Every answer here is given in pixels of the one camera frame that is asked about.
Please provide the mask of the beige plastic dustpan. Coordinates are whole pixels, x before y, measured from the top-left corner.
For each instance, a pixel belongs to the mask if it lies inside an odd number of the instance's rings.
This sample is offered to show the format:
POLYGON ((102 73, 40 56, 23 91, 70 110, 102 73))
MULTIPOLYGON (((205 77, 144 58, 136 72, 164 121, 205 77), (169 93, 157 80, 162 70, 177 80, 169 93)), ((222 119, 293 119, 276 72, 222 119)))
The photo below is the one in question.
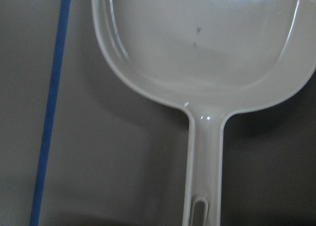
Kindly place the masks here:
POLYGON ((316 0, 91 0, 99 47, 135 92, 189 117, 182 224, 218 226, 223 131, 316 69, 316 0))

